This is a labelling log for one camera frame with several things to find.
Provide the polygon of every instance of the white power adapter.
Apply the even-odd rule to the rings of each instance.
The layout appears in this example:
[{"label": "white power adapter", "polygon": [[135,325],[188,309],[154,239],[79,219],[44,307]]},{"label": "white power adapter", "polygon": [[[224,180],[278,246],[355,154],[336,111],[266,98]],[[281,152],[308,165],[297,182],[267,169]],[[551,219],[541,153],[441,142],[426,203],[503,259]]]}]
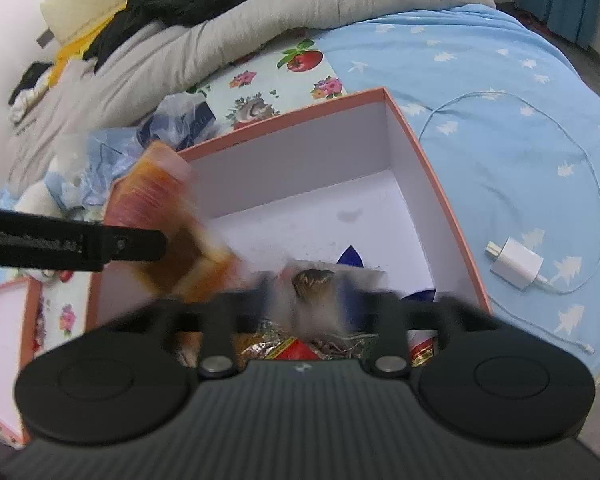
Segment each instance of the white power adapter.
[{"label": "white power adapter", "polygon": [[548,281],[538,274],[544,258],[513,238],[508,238],[502,248],[494,242],[489,242],[485,251],[495,259],[491,272],[520,290],[527,288],[536,280],[544,284]]}]

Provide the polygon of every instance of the round black disc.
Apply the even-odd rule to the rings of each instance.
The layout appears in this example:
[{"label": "round black disc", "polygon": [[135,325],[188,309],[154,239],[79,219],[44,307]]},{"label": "round black disc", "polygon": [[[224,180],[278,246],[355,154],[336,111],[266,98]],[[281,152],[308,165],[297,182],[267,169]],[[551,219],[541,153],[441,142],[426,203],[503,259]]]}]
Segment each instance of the round black disc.
[{"label": "round black disc", "polygon": [[113,444],[170,420],[186,370],[139,334],[94,332],[33,360],[15,399],[29,431],[68,444]]},{"label": "round black disc", "polygon": [[467,332],[422,370],[419,392],[443,424],[494,443],[573,434],[595,395],[574,356],[518,330]]}]

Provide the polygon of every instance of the open cardboard box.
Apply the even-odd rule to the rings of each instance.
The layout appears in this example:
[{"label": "open cardboard box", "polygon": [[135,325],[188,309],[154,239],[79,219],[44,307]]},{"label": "open cardboard box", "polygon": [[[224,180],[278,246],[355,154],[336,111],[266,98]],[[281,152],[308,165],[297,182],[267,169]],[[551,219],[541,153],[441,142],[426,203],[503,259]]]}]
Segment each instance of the open cardboard box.
[{"label": "open cardboard box", "polygon": [[[253,123],[180,155],[198,174],[210,227],[254,269],[278,271],[289,257],[336,262],[353,245],[398,294],[434,287],[490,310],[448,199],[385,89]],[[120,263],[93,275],[90,295],[98,323],[149,298]]]}]

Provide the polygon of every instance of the yellow cloth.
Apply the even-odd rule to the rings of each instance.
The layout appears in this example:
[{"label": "yellow cloth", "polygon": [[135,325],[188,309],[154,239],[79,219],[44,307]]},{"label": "yellow cloth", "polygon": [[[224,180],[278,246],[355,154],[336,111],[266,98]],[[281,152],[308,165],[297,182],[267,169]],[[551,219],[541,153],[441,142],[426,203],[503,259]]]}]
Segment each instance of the yellow cloth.
[{"label": "yellow cloth", "polygon": [[62,75],[62,70],[64,70],[64,67],[66,66],[68,61],[72,57],[82,58],[82,55],[91,46],[91,43],[93,43],[93,40],[96,39],[96,36],[100,34],[100,31],[107,25],[109,25],[109,22],[113,19],[116,12],[124,9],[125,7],[126,2],[114,12],[112,12],[109,17],[104,19],[102,22],[100,22],[98,25],[92,28],[89,32],[87,32],[85,35],[81,36],[77,40],[73,40],[71,43],[66,44],[64,47],[58,50],[58,53],[56,54],[56,63],[54,64],[54,68],[51,71],[51,75],[49,76],[49,88],[56,85],[56,83],[60,79],[60,76]]}]

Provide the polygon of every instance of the bed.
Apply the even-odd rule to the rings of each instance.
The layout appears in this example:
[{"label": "bed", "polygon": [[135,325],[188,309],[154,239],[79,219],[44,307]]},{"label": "bed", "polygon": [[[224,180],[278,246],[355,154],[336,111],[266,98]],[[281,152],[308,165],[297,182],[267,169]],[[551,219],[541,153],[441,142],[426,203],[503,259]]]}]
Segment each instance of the bed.
[{"label": "bed", "polygon": [[[202,94],[222,135],[254,100],[273,114],[385,86],[420,136],[495,315],[572,352],[600,383],[600,98],[492,0],[371,1],[250,0],[206,27],[146,27],[101,75],[71,61],[29,118],[39,134],[14,144],[4,205],[44,176],[56,139],[130,126],[170,93]],[[68,29],[66,40],[80,27]],[[544,257],[544,287],[519,291],[490,272],[487,243],[508,237]],[[115,314],[80,308],[92,322]]]}]

